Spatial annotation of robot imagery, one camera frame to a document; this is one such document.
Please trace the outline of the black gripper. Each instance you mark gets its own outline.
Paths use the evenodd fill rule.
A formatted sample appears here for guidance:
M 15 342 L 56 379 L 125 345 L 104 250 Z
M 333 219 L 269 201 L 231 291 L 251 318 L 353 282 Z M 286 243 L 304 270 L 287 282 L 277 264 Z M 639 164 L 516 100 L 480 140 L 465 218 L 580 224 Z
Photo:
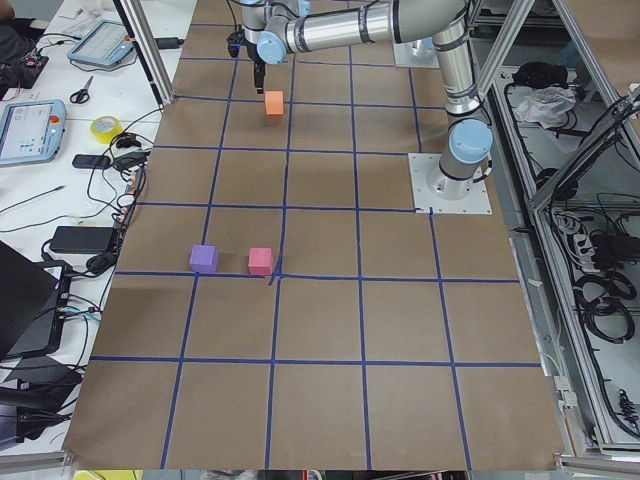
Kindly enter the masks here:
M 228 35 L 227 50 L 231 58 L 239 57 L 241 50 L 245 49 L 249 59 L 253 62 L 253 79 L 256 93 L 264 94 L 264 80 L 266 75 L 266 64 L 260 57 L 257 50 L 257 41 L 261 31 L 245 29 L 240 25 L 236 25 L 232 32 Z

